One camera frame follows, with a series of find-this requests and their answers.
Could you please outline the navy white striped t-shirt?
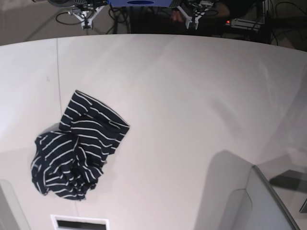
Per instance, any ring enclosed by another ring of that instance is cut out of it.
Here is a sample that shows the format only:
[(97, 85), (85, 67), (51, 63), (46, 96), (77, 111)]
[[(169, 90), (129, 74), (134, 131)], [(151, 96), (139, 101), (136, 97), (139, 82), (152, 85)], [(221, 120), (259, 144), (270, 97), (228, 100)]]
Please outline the navy white striped t-shirt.
[(31, 163), (32, 183), (46, 196), (84, 200), (103, 175), (107, 157), (115, 153), (129, 124), (103, 102), (75, 91), (59, 128), (39, 135)]

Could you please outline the red lit power strip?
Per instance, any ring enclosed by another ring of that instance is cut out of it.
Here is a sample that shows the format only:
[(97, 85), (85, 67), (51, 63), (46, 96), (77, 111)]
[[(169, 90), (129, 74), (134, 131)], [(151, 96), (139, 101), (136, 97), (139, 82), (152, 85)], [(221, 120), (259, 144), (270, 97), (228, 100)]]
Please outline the red lit power strip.
[(227, 20), (225, 25), (237, 29), (259, 30), (259, 28), (263, 25), (263, 23), (258, 21), (250, 21), (250, 20), (237, 18), (237, 19)]

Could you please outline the grey partition panel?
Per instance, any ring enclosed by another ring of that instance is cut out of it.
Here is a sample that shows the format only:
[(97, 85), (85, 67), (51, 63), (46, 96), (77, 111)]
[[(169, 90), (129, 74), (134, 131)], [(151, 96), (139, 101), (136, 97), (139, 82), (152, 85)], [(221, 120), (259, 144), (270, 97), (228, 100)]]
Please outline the grey partition panel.
[(260, 168), (226, 150), (207, 170), (195, 230), (298, 230)]

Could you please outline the white slotted box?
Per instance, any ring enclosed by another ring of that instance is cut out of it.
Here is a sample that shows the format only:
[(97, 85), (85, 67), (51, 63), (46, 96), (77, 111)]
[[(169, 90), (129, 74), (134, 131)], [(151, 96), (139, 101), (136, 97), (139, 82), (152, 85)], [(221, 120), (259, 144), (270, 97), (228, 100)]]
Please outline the white slotted box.
[(110, 230), (110, 222), (105, 218), (84, 218), (51, 215), (55, 230)]

